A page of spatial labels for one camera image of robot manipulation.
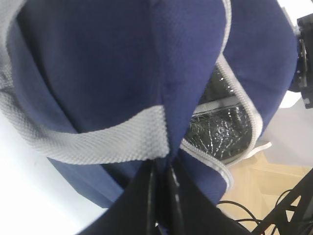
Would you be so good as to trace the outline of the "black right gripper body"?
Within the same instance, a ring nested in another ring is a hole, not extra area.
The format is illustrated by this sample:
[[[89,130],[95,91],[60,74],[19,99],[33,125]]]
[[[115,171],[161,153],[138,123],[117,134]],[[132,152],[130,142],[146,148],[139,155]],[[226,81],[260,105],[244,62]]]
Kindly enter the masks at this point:
[[[297,65],[289,87],[300,92],[306,109],[313,107],[313,16],[297,19]]]

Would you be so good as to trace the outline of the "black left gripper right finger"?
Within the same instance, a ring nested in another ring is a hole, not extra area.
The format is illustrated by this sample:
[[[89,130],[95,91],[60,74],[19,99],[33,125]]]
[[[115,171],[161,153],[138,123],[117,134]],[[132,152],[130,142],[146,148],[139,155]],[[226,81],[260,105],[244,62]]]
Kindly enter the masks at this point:
[[[248,235],[217,203],[226,191],[221,173],[179,150],[168,169],[173,235]]]

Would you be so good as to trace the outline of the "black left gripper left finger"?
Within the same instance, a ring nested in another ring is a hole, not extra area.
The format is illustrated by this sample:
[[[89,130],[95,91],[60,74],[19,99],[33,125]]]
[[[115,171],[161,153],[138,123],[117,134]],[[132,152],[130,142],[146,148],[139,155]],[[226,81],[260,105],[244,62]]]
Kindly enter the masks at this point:
[[[155,161],[145,161],[111,207],[79,234],[167,235],[157,220],[157,180]]]

